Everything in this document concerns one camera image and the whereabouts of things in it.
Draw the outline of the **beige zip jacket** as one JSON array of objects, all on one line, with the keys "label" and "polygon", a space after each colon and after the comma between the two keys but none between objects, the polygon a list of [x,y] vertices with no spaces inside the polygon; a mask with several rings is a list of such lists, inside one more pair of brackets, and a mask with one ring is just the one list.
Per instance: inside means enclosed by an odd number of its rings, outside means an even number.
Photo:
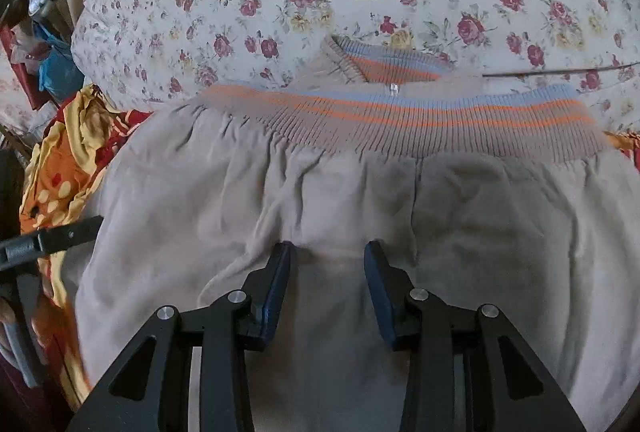
[{"label": "beige zip jacket", "polygon": [[108,165],[70,269],[90,384],[152,312],[206,307],[278,241],[298,250],[250,362],[261,431],[391,431],[405,366],[363,272],[376,239],[446,303],[497,305],[590,431],[639,412],[639,174],[572,88],[486,93],[413,51],[322,42],[290,88],[215,84]]}]

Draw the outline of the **orange yellow red bedsheet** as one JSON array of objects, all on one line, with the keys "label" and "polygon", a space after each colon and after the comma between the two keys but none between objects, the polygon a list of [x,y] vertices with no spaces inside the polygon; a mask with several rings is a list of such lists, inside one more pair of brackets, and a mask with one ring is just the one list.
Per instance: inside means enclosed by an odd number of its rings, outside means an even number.
[{"label": "orange yellow red bedsheet", "polygon": [[[99,87],[85,86],[67,99],[32,151],[20,208],[21,232],[75,223],[104,177],[106,167],[150,114],[119,111]],[[91,390],[80,358],[77,326],[64,286],[65,253],[38,261],[44,299],[34,317],[53,379],[76,410]]]}]

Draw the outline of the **blue plastic bag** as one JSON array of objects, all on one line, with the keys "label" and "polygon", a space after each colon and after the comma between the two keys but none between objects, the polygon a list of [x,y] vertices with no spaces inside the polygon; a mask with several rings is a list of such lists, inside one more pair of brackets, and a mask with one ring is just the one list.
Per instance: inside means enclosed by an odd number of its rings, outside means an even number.
[{"label": "blue plastic bag", "polygon": [[84,75],[78,70],[67,42],[41,23],[32,22],[32,28],[36,38],[49,48],[49,53],[38,68],[39,90],[49,93],[56,103],[62,104],[82,88]]}]

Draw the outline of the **floral quilt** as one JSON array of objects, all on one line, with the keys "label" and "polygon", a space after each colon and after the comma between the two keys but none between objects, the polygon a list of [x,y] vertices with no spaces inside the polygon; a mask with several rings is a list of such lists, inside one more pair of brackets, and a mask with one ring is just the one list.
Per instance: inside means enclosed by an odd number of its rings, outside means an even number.
[{"label": "floral quilt", "polygon": [[287,87],[328,35],[434,55],[491,93],[567,82],[604,128],[639,125],[639,0],[84,0],[72,51],[143,109],[218,81]]}]

